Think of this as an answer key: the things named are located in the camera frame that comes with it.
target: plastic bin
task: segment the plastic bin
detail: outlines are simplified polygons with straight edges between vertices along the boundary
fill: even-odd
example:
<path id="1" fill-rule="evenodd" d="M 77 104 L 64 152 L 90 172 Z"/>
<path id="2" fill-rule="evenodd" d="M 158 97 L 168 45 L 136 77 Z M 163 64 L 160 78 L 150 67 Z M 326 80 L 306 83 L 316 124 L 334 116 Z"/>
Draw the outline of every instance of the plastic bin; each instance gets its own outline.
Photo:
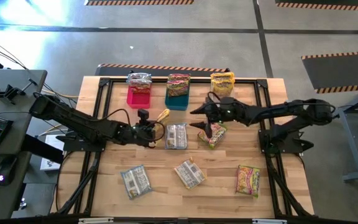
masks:
<path id="1" fill-rule="evenodd" d="M 149 109 L 151 93 L 133 93 L 128 87 L 127 104 L 134 109 Z"/>
<path id="2" fill-rule="evenodd" d="M 165 92 L 165 106 L 167 106 L 168 109 L 185 111 L 187 110 L 188 105 L 189 105 L 189 94 L 169 97 L 168 89 Z"/>

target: desk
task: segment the desk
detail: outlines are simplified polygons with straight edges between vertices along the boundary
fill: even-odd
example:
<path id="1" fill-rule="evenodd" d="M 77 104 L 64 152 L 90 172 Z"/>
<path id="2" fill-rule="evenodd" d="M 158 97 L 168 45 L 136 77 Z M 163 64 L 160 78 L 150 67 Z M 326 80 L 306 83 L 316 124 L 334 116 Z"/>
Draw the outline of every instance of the desk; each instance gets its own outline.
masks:
<path id="1" fill-rule="evenodd" d="M 16 105 L 10 105 L 0 100 L 0 112 L 3 111 L 28 111 L 35 98 L 32 93 L 40 91 L 44 84 L 47 72 L 45 70 L 31 70 L 30 73 L 25 70 L 2 70 L 0 69 L 0 89 L 5 90 L 7 84 L 13 87 L 23 88 L 28 84 L 27 79 L 31 77 L 38 86 L 31 85 L 26 89 L 26 96 L 17 96 L 14 98 Z M 23 113 L 6 113 L 1 117 L 10 119 L 13 122 L 12 128 L 0 144 L 0 163 L 6 154 L 17 154 L 21 150 L 25 133 L 30 123 L 31 116 Z M 18 155 L 15 178 L 13 182 L 6 186 L 0 186 L 0 219 L 10 218 L 15 207 L 18 206 L 22 184 L 27 166 L 31 158 L 31 153 L 20 152 Z"/>
<path id="2" fill-rule="evenodd" d="M 100 77 L 84 77 L 77 109 L 93 114 Z M 283 79 L 267 79 L 272 104 L 283 103 L 287 93 Z M 188 111 L 172 111 L 169 123 L 200 122 L 203 115 L 190 115 L 189 111 L 204 102 L 209 91 L 208 84 L 191 84 Z M 235 85 L 235 97 L 254 105 L 255 93 L 251 86 Z M 138 121 L 137 110 L 126 104 L 127 85 L 115 83 L 112 89 L 110 112 L 125 108 L 131 122 Z M 150 119 L 155 119 L 165 109 L 165 85 L 154 83 Z M 111 119 L 126 121 L 125 114 L 116 113 Z M 283 123 L 288 118 L 276 119 Z M 257 131 L 259 125 L 249 128 L 239 123 L 227 123 L 228 132 L 215 150 L 210 150 L 197 140 L 199 129 L 188 126 L 188 149 L 165 150 L 162 145 L 155 149 L 127 145 L 118 146 L 111 142 L 102 153 L 98 181 L 94 192 L 92 217 L 192 217 L 192 218 L 273 218 L 272 199 L 265 157 L 260 153 Z M 59 207 L 71 196 L 78 185 L 83 152 L 74 152 L 64 163 L 60 176 Z M 302 163 L 294 155 L 284 154 L 283 163 L 288 188 L 304 208 L 313 213 L 308 184 Z M 173 168 L 189 157 L 208 176 L 194 189 L 188 190 Z M 150 179 L 153 192 L 129 200 L 120 172 L 143 164 Z M 261 168 L 260 196 L 235 194 L 236 170 L 239 164 Z M 282 193 L 277 191 L 282 204 Z M 85 206 L 88 189 L 85 189 L 82 208 Z"/>

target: pink container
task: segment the pink container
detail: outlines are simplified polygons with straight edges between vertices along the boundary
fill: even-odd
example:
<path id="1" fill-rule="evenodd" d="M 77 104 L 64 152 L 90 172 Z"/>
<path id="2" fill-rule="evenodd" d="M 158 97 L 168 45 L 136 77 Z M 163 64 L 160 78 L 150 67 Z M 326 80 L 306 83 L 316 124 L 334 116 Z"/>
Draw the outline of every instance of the pink container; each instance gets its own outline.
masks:
<path id="1" fill-rule="evenodd" d="M 134 109 L 150 108 L 150 93 L 133 93 L 128 87 L 127 104 Z"/>

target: white paper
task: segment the white paper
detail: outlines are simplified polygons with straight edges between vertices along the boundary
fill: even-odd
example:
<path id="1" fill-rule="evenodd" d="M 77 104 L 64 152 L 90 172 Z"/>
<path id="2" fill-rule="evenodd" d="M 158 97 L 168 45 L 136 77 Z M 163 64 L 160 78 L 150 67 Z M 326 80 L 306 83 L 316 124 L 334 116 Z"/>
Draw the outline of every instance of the white paper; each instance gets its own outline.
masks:
<path id="1" fill-rule="evenodd" d="M 45 143 L 63 151 L 63 147 L 65 143 L 62 142 L 61 140 L 58 140 L 56 138 L 57 136 L 62 136 L 62 134 L 47 135 L 47 138 L 45 139 Z M 42 158 L 40 170 L 58 170 L 59 168 L 60 168 L 60 164 Z"/>

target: computer mouse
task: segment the computer mouse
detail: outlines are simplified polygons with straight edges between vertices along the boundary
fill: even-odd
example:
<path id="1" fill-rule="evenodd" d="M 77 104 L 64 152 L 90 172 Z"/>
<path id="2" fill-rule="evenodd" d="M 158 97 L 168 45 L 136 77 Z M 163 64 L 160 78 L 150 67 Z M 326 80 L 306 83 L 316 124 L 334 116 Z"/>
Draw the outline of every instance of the computer mouse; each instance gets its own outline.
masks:
<path id="1" fill-rule="evenodd" d="M 8 186 L 15 176 L 17 156 L 8 155 L 0 163 L 0 185 Z"/>

